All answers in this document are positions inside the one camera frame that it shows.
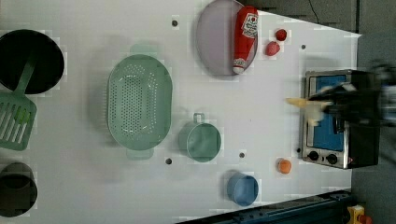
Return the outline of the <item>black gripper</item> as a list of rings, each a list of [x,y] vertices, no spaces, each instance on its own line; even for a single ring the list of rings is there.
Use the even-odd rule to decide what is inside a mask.
[[[378,125],[379,88],[352,89],[350,85],[340,85],[335,90],[313,94],[309,101],[331,101],[332,116],[356,125]]]

